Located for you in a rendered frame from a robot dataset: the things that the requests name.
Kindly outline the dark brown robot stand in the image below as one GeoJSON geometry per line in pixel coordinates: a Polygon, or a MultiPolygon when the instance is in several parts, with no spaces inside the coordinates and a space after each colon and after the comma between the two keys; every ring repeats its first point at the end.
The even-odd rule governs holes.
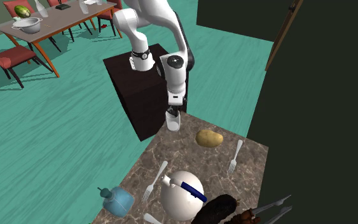
{"type": "Polygon", "coordinates": [[[149,71],[134,71],[129,57],[127,52],[106,58],[103,63],[137,137],[143,141],[165,123],[167,83],[156,66],[149,71]]]}

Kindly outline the brown potato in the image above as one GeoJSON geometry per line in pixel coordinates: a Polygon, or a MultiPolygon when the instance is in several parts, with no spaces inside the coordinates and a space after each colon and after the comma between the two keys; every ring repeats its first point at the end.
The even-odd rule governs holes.
{"type": "Polygon", "coordinates": [[[196,134],[195,141],[199,146],[215,148],[223,142],[223,136],[212,130],[200,130],[196,134]]]}

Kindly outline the white fork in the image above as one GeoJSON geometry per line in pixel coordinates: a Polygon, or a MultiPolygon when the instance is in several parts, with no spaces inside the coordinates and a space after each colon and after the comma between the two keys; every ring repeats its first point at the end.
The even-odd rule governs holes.
{"type": "Polygon", "coordinates": [[[155,176],[153,182],[146,187],[146,190],[145,190],[145,192],[144,192],[144,195],[142,196],[141,202],[147,201],[147,199],[149,198],[151,192],[153,191],[153,188],[154,188],[154,185],[155,185],[156,181],[158,180],[158,178],[160,177],[161,173],[162,173],[162,172],[164,171],[164,169],[166,168],[167,164],[168,164],[167,161],[163,161],[163,162],[162,162],[162,164],[161,164],[161,166],[160,166],[160,168],[159,168],[159,171],[157,172],[157,175],[155,176]]]}
{"type": "Polygon", "coordinates": [[[233,171],[235,170],[235,167],[236,167],[236,164],[237,164],[237,155],[238,155],[242,145],[243,145],[243,140],[239,139],[238,142],[237,142],[237,148],[236,148],[234,157],[230,161],[230,166],[228,168],[228,174],[232,174],[233,171]]]}

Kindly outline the blue bottle with teal cap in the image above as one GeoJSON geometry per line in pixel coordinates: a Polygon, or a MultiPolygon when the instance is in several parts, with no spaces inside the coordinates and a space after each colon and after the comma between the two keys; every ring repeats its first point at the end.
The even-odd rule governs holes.
{"type": "Polygon", "coordinates": [[[103,198],[103,208],[114,216],[119,218],[126,216],[134,204],[134,198],[119,186],[112,189],[99,187],[97,189],[103,198]]]}

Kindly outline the brown lumpy figure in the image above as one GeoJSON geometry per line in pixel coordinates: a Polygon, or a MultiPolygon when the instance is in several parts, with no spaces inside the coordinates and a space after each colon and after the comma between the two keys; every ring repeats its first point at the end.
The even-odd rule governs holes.
{"type": "Polygon", "coordinates": [[[224,224],[258,224],[261,221],[260,217],[255,217],[253,210],[248,209],[241,214],[234,215],[229,221],[224,224]]]}

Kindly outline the brown wooden door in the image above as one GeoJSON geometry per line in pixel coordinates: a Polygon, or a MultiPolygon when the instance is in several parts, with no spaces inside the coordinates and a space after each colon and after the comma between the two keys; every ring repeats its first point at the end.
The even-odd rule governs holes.
{"type": "Polygon", "coordinates": [[[303,0],[294,0],[291,3],[291,5],[288,7],[288,12],[285,17],[285,20],[277,34],[277,37],[275,38],[275,40],[273,42],[268,61],[266,63],[265,71],[267,71],[268,68],[270,67],[272,60],[274,59],[279,47],[281,46],[281,44],[290,28],[295,16],[297,15],[302,3],[303,3],[303,0]]]}

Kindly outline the silver metal utensil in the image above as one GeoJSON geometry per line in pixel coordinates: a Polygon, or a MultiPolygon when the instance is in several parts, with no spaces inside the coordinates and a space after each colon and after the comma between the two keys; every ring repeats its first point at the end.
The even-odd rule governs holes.
{"type": "Polygon", "coordinates": [[[275,215],[273,218],[270,218],[268,221],[266,221],[264,224],[274,224],[277,220],[279,220],[281,217],[283,217],[283,215],[285,215],[286,213],[288,213],[293,207],[289,206],[289,207],[283,207],[279,214],[275,215]]]}
{"type": "Polygon", "coordinates": [[[283,199],[280,199],[280,200],[278,200],[278,201],[276,201],[276,202],[272,202],[272,203],[267,204],[267,205],[265,205],[265,206],[261,206],[261,207],[254,208],[254,209],[252,209],[252,213],[253,213],[253,215],[256,215],[256,214],[258,214],[258,213],[260,213],[260,212],[262,212],[262,211],[265,211],[265,210],[267,210],[267,209],[269,209],[269,208],[271,208],[271,207],[273,207],[273,206],[280,206],[280,205],[282,205],[282,204],[284,203],[284,201],[285,201],[286,199],[288,199],[290,196],[291,196],[291,195],[288,195],[288,196],[284,197],[283,199]]]}

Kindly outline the wooden dining table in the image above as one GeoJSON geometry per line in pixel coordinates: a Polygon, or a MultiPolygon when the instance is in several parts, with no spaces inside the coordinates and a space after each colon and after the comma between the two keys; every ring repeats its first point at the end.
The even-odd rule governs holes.
{"type": "Polygon", "coordinates": [[[111,15],[114,14],[114,7],[116,3],[103,1],[101,5],[92,4],[88,7],[88,13],[84,14],[80,8],[79,1],[70,0],[67,2],[71,7],[67,10],[57,10],[55,8],[47,8],[48,17],[43,18],[41,21],[41,29],[35,34],[26,34],[23,31],[12,29],[13,21],[0,24],[0,31],[3,32],[16,46],[18,45],[15,38],[29,42],[35,46],[40,54],[45,58],[49,66],[52,68],[56,77],[59,74],[52,64],[50,58],[39,45],[40,41],[48,39],[62,31],[67,30],[75,25],[85,22],[93,17],[97,17],[104,12],[109,11],[111,15]]]}

